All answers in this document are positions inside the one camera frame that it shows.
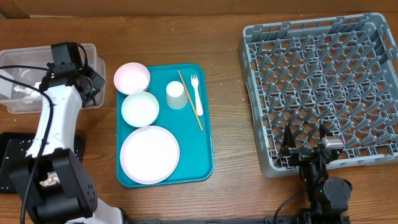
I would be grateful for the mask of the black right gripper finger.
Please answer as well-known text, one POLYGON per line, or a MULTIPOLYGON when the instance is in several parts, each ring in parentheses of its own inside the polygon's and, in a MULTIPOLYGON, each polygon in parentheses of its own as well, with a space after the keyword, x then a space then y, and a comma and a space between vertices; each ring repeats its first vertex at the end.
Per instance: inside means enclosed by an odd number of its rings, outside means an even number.
POLYGON ((323 123, 320 123, 319 132, 320 132, 320 139, 323 139, 324 137, 333 136, 333 134, 326 128, 326 126, 323 123))
POLYGON ((291 156, 295 149, 295 140, 292 135, 290 125, 287 124, 284 129, 284 138, 282 141, 281 148, 279 149, 280 156, 291 156))

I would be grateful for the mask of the white cup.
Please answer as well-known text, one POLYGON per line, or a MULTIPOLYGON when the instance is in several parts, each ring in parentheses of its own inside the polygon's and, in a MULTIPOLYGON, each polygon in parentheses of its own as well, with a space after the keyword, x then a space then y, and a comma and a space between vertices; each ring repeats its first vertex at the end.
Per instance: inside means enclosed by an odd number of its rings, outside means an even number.
POLYGON ((188 96, 181 82, 172 81, 166 86, 166 102, 173 110, 180 110, 187 104, 188 96))

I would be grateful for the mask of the light green bowl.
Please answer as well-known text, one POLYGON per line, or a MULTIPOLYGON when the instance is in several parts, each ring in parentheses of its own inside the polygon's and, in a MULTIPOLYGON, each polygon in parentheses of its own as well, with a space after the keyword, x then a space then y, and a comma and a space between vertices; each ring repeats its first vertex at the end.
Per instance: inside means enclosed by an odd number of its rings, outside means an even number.
POLYGON ((160 111, 156 97, 146 91, 127 96, 121 106, 121 114, 130 126, 141 128, 151 125, 160 111))

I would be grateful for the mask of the white napkin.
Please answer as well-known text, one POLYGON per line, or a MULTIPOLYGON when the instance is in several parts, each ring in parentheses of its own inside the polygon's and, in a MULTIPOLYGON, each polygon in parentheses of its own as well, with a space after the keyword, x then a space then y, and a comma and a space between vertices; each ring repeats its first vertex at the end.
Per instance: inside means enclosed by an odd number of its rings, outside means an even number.
POLYGON ((38 91, 27 87, 21 87, 20 85, 15 86, 14 91, 24 94, 22 102, 25 104, 31 104, 34 100, 39 100, 41 98, 41 94, 38 91))

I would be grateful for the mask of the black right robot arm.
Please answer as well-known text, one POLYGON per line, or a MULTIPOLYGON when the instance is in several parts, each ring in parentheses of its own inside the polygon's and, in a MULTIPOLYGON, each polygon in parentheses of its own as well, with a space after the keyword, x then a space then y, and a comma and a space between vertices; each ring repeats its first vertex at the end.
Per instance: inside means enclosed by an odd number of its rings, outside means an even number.
POLYGON ((336 160, 343 152, 343 143, 332 135, 324 125, 320 125, 320 141, 312 149, 296 146, 290 126, 286 125, 284 138, 279 150, 280 156, 287 156, 292 166, 299 168, 299 176, 304 181, 305 190, 282 203, 275 211, 273 222, 278 222, 282 208, 302 194, 308 195, 309 207, 298 214, 283 218, 287 223, 349 223, 343 216, 348 210, 348 200, 353 189, 351 183, 339 177, 330 177, 326 165, 336 160))

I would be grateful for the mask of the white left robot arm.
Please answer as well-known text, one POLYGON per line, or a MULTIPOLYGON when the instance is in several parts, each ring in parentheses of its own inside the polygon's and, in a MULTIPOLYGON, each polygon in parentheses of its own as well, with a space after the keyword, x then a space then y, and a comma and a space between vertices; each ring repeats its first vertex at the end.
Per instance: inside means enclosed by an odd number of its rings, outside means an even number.
POLYGON ((105 80, 91 67, 52 65, 36 91, 42 111, 25 159, 10 178, 22 199, 21 220, 34 223, 127 223, 124 211, 97 196, 95 184, 74 153, 75 126, 83 102, 105 80))

